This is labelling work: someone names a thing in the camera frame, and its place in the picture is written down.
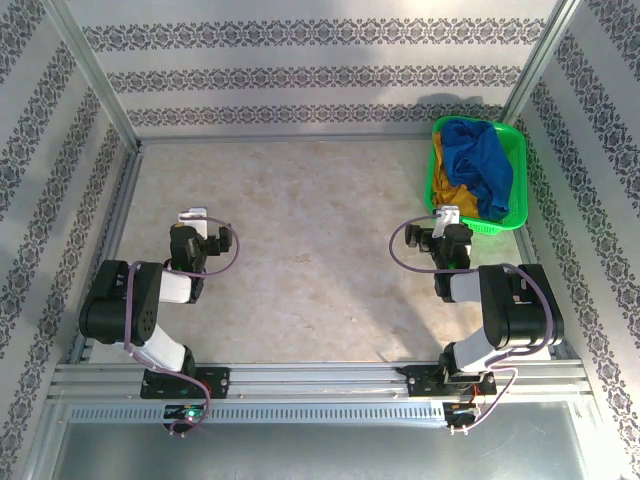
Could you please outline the yellow cloth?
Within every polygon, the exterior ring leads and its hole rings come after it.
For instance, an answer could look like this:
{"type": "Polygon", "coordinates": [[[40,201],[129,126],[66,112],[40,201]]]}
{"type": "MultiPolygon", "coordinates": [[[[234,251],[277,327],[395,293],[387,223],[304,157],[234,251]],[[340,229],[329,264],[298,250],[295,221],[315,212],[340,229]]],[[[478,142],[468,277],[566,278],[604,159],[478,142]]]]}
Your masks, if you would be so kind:
{"type": "Polygon", "coordinates": [[[435,151],[434,174],[432,179],[432,202],[436,208],[443,205],[455,205],[460,214],[465,217],[479,219],[477,198],[465,185],[453,186],[448,178],[444,164],[444,150],[441,134],[433,135],[433,147],[435,151]]]}

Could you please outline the blue t-shirt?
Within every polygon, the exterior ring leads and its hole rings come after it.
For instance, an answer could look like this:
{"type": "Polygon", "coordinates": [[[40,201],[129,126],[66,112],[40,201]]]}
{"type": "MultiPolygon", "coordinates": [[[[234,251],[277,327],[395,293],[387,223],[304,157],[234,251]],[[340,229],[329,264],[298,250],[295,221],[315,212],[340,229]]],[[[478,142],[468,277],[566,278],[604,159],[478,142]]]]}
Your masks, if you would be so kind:
{"type": "Polygon", "coordinates": [[[513,169],[494,127],[485,121],[454,120],[446,123],[440,134],[451,184],[465,185],[477,198],[479,219],[505,218],[513,169]]]}

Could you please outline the green plastic basket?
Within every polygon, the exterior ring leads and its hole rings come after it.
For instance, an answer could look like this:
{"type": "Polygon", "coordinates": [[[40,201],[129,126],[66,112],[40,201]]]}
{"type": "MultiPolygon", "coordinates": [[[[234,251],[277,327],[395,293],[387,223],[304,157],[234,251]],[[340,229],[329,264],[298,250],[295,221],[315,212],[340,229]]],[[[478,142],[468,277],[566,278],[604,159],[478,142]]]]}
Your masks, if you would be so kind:
{"type": "MultiPolygon", "coordinates": [[[[482,122],[480,119],[449,115],[437,119],[432,128],[432,135],[442,131],[442,127],[450,121],[468,120],[469,122],[482,122]]],[[[472,230],[486,235],[496,235],[501,231],[516,230],[522,227],[528,216],[527,195],[527,153],[526,140],[523,134],[514,127],[499,122],[485,121],[496,131],[501,148],[513,169],[513,181],[509,195],[509,212],[504,219],[493,221],[486,219],[474,219],[463,216],[462,219],[472,230]]],[[[432,146],[425,181],[424,203],[429,212],[436,208],[435,194],[432,188],[432,180],[435,174],[436,150],[432,146]]]]}

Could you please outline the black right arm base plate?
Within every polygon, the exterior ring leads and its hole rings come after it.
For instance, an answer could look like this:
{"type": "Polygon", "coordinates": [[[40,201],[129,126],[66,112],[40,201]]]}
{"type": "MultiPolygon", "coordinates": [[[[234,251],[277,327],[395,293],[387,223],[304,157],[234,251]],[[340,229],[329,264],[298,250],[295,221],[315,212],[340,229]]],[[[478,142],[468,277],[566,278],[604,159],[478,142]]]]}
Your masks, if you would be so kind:
{"type": "Polygon", "coordinates": [[[396,367],[404,376],[410,397],[464,397],[495,395],[497,387],[492,373],[450,374],[444,366],[416,364],[396,367]]]}

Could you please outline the grey sheet metal panel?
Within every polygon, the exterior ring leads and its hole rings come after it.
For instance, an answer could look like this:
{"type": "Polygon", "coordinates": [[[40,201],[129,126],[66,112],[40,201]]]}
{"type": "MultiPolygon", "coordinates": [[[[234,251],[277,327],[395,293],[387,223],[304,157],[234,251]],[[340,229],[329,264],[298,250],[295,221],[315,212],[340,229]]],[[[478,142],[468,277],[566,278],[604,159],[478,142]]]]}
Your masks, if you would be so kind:
{"type": "Polygon", "coordinates": [[[563,403],[501,406],[468,435],[418,426],[61,419],[29,480],[593,480],[563,403]]]}

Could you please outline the long aluminium mounting rail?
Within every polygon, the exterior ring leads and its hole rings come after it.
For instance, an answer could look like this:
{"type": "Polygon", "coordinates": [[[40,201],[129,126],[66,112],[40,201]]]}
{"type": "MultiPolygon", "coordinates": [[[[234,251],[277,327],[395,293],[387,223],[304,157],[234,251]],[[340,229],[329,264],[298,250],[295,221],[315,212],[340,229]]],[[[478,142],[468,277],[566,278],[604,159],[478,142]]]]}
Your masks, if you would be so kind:
{"type": "MultiPolygon", "coordinates": [[[[525,361],[505,402],[555,401],[593,394],[579,360],[525,361]]],[[[231,364],[226,403],[385,402],[409,398],[398,363],[231,364]]],[[[138,401],[143,368],[135,364],[61,365],[49,402],[138,401]]]]}

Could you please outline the slanted aluminium frame post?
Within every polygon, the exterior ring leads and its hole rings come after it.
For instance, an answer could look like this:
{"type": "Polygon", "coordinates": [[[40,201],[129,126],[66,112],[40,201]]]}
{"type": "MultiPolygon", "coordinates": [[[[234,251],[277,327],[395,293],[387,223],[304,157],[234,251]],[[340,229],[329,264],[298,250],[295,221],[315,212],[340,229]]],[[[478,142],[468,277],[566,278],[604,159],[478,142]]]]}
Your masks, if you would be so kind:
{"type": "Polygon", "coordinates": [[[515,124],[581,3],[582,0],[557,0],[498,117],[499,122],[515,124]]]}
{"type": "Polygon", "coordinates": [[[68,3],[40,1],[119,134],[130,148],[138,150],[141,141],[68,3]]]}

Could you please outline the aluminium back rail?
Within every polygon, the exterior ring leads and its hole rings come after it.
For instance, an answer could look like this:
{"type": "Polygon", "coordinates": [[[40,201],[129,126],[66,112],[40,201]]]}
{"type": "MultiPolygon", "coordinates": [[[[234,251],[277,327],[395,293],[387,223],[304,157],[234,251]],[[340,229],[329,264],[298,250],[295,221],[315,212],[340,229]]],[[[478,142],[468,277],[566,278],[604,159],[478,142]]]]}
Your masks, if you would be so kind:
{"type": "Polygon", "coordinates": [[[289,143],[289,142],[360,142],[360,141],[426,141],[431,134],[355,133],[355,134],[271,134],[271,135],[204,135],[141,137],[144,146],[169,144],[289,143]]]}

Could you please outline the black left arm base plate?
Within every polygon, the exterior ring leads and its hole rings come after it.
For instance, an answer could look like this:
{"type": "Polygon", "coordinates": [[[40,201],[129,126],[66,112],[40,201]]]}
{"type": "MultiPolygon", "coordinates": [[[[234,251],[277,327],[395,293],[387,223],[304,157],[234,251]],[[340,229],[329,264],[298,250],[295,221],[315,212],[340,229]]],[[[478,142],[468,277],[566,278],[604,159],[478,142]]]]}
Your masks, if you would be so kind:
{"type": "MultiPolygon", "coordinates": [[[[197,367],[195,379],[208,390],[211,399],[226,399],[230,386],[230,369],[226,367],[197,367]]],[[[190,381],[172,375],[145,370],[140,389],[142,399],[204,399],[202,389],[190,381]]]]}

